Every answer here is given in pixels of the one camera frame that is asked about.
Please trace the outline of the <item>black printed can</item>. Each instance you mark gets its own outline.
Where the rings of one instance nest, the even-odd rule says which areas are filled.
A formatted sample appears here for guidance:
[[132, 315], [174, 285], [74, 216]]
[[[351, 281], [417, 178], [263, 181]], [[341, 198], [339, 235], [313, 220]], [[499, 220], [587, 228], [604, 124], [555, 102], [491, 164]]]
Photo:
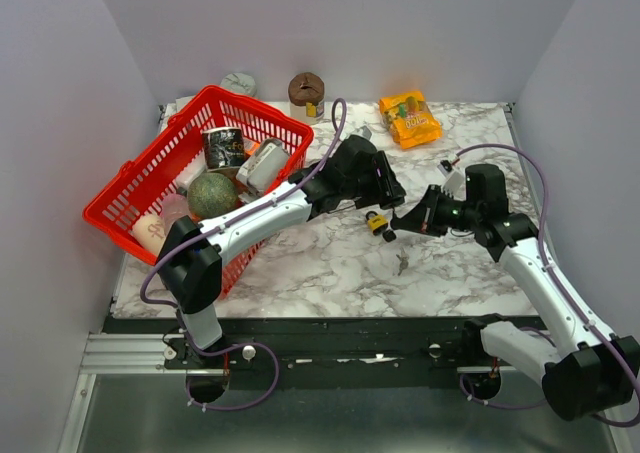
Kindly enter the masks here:
[[210, 170], [240, 167], [245, 162], [244, 137], [238, 127], [216, 127], [201, 133], [205, 162]]

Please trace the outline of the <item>pink bottle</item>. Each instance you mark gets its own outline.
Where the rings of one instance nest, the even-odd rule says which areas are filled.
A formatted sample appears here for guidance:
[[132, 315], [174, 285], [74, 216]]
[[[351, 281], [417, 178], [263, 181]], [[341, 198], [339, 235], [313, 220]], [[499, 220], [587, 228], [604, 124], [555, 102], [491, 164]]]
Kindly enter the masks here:
[[169, 194], [161, 201], [161, 214], [165, 235], [169, 234], [172, 225], [184, 216], [189, 216], [187, 198], [181, 194]]

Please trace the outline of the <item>orange candy bag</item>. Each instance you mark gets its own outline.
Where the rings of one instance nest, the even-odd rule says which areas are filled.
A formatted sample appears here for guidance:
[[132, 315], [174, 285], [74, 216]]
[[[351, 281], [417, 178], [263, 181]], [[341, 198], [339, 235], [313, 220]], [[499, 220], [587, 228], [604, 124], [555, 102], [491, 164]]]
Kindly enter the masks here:
[[383, 97], [378, 105], [385, 127], [403, 150], [434, 142], [442, 136], [441, 124], [419, 90]]

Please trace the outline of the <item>yellow padlock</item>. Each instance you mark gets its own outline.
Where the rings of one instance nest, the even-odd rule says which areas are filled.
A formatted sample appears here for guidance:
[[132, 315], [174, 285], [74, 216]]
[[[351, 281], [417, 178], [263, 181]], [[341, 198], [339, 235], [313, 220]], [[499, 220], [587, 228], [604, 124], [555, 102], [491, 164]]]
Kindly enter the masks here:
[[387, 218], [376, 211], [368, 211], [365, 214], [367, 227], [374, 236], [382, 235], [389, 226]]

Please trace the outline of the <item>grey white box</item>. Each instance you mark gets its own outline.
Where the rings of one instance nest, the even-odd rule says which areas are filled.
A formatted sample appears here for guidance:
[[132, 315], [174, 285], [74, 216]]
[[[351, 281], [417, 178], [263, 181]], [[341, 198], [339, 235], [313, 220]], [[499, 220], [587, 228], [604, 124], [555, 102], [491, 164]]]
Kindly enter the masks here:
[[281, 140], [265, 139], [240, 166], [236, 179], [253, 194], [263, 195], [277, 179], [289, 158]]

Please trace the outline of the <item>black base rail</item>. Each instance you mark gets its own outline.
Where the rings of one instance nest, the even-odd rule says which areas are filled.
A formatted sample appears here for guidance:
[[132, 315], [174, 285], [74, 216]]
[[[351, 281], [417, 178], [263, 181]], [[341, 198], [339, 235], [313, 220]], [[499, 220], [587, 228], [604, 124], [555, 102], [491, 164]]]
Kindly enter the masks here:
[[472, 343], [466, 317], [224, 319], [218, 358], [195, 352], [169, 319], [114, 319], [120, 338], [159, 340], [161, 367], [189, 377], [218, 375], [234, 389], [449, 389], [468, 372], [494, 395], [505, 363]]

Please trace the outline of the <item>brown-lidded jar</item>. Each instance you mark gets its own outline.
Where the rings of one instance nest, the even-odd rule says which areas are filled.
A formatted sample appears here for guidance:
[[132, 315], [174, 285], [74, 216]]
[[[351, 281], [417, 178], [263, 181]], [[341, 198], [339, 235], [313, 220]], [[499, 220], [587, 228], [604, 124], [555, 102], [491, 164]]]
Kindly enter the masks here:
[[294, 76], [288, 85], [289, 116], [308, 125], [324, 118], [325, 85], [314, 73]]

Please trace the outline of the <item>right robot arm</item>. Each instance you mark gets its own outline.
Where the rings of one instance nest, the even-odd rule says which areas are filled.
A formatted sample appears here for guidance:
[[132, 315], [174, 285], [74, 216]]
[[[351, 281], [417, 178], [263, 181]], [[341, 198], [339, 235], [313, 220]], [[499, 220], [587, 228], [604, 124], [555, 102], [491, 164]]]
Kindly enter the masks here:
[[620, 337], [579, 298], [552, 264], [539, 231], [523, 213], [509, 209], [506, 181], [499, 167], [475, 164], [464, 172], [466, 197], [454, 198], [446, 186], [431, 185], [391, 226], [416, 234], [472, 233], [525, 293], [544, 322], [545, 341], [498, 316], [472, 322], [460, 352], [480, 365], [497, 357], [538, 383], [551, 409], [571, 421], [628, 403], [639, 372], [639, 344]]

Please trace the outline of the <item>green round melon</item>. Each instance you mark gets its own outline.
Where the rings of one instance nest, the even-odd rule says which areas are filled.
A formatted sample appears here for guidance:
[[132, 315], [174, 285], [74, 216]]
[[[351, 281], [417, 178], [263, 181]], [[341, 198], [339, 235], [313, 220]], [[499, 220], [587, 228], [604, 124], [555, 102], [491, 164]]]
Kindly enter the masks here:
[[205, 172], [194, 179], [187, 190], [190, 212], [200, 219], [211, 219], [234, 210], [238, 195], [233, 182], [215, 172]]

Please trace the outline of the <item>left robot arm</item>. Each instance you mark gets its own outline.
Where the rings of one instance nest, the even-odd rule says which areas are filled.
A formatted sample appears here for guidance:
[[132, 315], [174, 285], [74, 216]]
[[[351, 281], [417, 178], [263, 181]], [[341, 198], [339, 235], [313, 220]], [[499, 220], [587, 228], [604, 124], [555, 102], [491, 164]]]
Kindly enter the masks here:
[[214, 303], [222, 293], [224, 268], [249, 247], [332, 212], [343, 201], [356, 208], [392, 209], [403, 204], [405, 195], [386, 154], [369, 140], [351, 136], [243, 207], [202, 224], [178, 220], [154, 271], [175, 298], [177, 315], [191, 337], [188, 357], [201, 368], [220, 360], [223, 331]]

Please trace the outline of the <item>beige printed cylinder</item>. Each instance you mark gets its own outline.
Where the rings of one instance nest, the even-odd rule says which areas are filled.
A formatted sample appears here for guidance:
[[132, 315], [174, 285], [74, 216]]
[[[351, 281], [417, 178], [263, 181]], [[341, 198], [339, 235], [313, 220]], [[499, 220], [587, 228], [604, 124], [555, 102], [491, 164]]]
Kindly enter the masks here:
[[156, 257], [166, 240], [164, 222], [156, 214], [141, 216], [132, 227], [132, 236], [154, 257]]

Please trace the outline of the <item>black-headed key bunch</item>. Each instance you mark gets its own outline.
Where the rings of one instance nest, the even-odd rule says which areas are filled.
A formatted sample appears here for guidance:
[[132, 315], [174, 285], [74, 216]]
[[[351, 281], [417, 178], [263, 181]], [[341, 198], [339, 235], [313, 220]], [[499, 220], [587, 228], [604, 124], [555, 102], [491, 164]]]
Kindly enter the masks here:
[[383, 237], [384, 241], [387, 242], [387, 243], [393, 242], [393, 241], [395, 241], [397, 239], [396, 233], [390, 228], [386, 229], [382, 233], [382, 237]]

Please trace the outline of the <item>red plastic basket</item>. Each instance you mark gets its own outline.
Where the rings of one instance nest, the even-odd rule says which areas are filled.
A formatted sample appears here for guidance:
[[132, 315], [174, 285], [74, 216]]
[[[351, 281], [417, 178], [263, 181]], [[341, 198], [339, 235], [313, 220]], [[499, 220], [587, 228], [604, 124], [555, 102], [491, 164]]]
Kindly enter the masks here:
[[290, 158], [270, 190], [304, 167], [306, 151], [314, 139], [311, 126], [273, 106], [219, 86], [207, 86], [169, 119], [167, 128], [137, 159], [123, 164], [85, 207], [83, 218], [122, 250], [154, 265], [156, 255], [134, 238], [133, 225], [141, 216], [160, 213], [164, 197], [177, 191], [178, 175], [202, 151], [201, 132], [223, 126], [239, 127], [244, 137], [255, 142], [277, 138], [284, 143]]

